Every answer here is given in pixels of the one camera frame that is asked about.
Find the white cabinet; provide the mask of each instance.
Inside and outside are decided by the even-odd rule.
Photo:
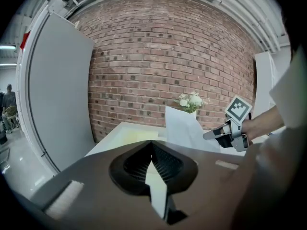
[[[275,106],[269,92],[277,81],[277,71],[269,52],[255,55],[257,69],[257,90],[252,118]]]
[[[17,108],[34,153],[58,172],[95,146],[88,112],[94,43],[48,7],[30,30],[17,63]]]

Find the human arm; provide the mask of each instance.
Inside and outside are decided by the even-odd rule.
[[[249,141],[252,141],[283,126],[283,119],[275,106],[252,120],[244,120],[242,133],[247,135]]]

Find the white flower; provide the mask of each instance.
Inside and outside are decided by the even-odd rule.
[[[181,94],[180,96],[179,96],[179,99],[185,99],[186,98],[186,94]]]
[[[196,93],[195,91],[193,91],[191,94],[194,95],[194,96],[198,96],[198,95],[199,95],[199,94]]]
[[[199,96],[197,95],[194,95],[190,98],[190,102],[192,104],[195,104],[197,106],[201,106],[202,105],[202,98],[200,98]]]
[[[180,104],[181,106],[186,106],[186,105],[188,104],[188,101],[182,99],[182,100],[180,100],[179,104]]]

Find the white door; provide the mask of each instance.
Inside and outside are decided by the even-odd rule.
[[[52,13],[28,59],[31,129],[60,171],[95,146],[87,99],[93,45],[70,22]]]

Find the floor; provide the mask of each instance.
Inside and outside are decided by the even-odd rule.
[[[0,164],[1,173],[12,190],[30,198],[52,175],[32,152],[20,128],[7,134],[7,139],[5,144],[0,145],[1,151],[9,148],[7,161]],[[0,155],[1,159],[6,157],[4,152]]]

